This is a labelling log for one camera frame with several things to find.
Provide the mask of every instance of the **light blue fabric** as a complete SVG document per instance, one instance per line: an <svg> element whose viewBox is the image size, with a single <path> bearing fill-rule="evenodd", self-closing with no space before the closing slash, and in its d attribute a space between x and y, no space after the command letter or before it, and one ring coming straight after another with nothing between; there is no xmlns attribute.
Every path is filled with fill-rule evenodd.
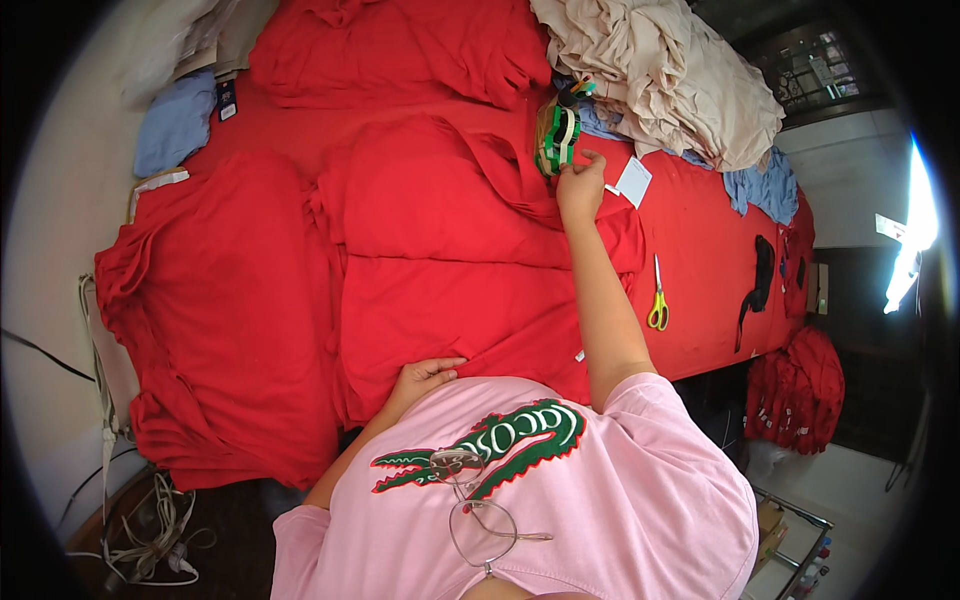
<svg viewBox="0 0 960 600"><path fill-rule="evenodd" d="M216 104L213 72L194 71L157 94L136 138L133 173L140 178L172 169L210 139L210 112Z"/></svg>
<svg viewBox="0 0 960 600"><path fill-rule="evenodd" d="M553 85L557 89L563 89L572 83L573 80L569 77L565 77L556 73L553 76ZM592 100L585 99L577 103L577 112L580 113L581 132L589 133L590 135L596 135L597 137L602 137L604 139L616 139L623 142L632 141L631 138L627 137L626 135L612 132L607 129L607 122L597 116L597 111L593 106ZM619 123L620 119L622 118L622 114L615 114L613 116L613 122Z"/></svg>
<svg viewBox="0 0 960 600"><path fill-rule="evenodd" d="M670 150L664 152L676 156ZM700 155L692 150L684 150L683 159L709 171L713 168ZM730 206L740 213L747 214L747 204L753 204L771 219L782 225L790 225L797 212L797 178L790 169L790 161L780 148L770 149L770 161L767 170L761 174L756 166L740 171L723 174L723 186L730 196Z"/></svg>

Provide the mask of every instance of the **embroidered crocodile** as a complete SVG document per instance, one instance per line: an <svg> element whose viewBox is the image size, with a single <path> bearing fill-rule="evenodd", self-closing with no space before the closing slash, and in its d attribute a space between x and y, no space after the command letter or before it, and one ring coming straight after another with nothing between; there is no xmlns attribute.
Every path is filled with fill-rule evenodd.
<svg viewBox="0 0 960 600"><path fill-rule="evenodd" d="M470 450L483 458L485 477L469 496L470 499L483 499L490 497L501 485L522 477L541 461L569 456L579 446L586 427L584 416L577 410L556 399L543 398L509 415L490 413L473 425L464 437L446 447ZM536 440L511 454L515 446L529 439ZM372 491L383 493L407 484L423 487L441 483L430 472L430 455L435 450L437 448L401 450L373 459L371 467L405 470L376 482ZM505 463L497 463L508 454L510 458Z"/></svg>

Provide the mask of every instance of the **beige fabric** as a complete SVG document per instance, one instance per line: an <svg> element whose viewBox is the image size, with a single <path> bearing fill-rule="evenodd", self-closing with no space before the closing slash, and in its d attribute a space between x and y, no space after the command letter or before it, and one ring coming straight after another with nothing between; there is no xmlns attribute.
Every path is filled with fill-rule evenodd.
<svg viewBox="0 0 960 600"><path fill-rule="evenodd" d="M597 84L597 115L640 156L693 149L718 171L757 163L783 108L760 70L684 0L531 0L550 30L547 58ZM613 113L623 120L612 123Z"/></svg>
<svg viewBox="0 0 960 600"><path fill-rule="evenodd" d="M279 0L240 0L217 37L217 63L214 75L236 69L249 69L247 55L256 37L274 14Z"/></svg>

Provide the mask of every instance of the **hand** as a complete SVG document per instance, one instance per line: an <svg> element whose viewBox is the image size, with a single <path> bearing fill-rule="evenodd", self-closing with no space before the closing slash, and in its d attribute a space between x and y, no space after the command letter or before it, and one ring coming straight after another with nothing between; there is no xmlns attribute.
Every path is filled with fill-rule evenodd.
<svg viewBox="0 0 960 600"><path fill-rule="evenodd" d="M581 154L590 159L589 165L560 165L557 206L564 228L592 224L603 201L603 170L607 160L593 150L584 150Z"/></svg>
<svg viewBox="0 0 960 600"><path fill-rule="evenodd" d="M394 390L387 398L383 410L391 412L397 419L407 409L413 406L414 402L424 397L427 392L431 392L447 381L453 381L457 378L457 372L453 367L458 367L467 362L466 358L429 358L421 360L418 363L404 365L400 370L400 377L396 379Z"/></svg>

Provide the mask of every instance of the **scissors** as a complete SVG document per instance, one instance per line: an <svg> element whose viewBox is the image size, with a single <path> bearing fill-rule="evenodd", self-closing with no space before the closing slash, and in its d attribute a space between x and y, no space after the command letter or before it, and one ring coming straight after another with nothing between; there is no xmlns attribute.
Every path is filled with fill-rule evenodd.
<svg viewBox="0 0 960 600"><path fill-rule="evenodd" d="M653 310L647 315L647 325L657 331L663 331L670 321L670 309L666 305L666 300L663 299L663 286L660 284L660 257L656 254L654 254L654 266L657 271L657 294L654 296Z"/></svg>

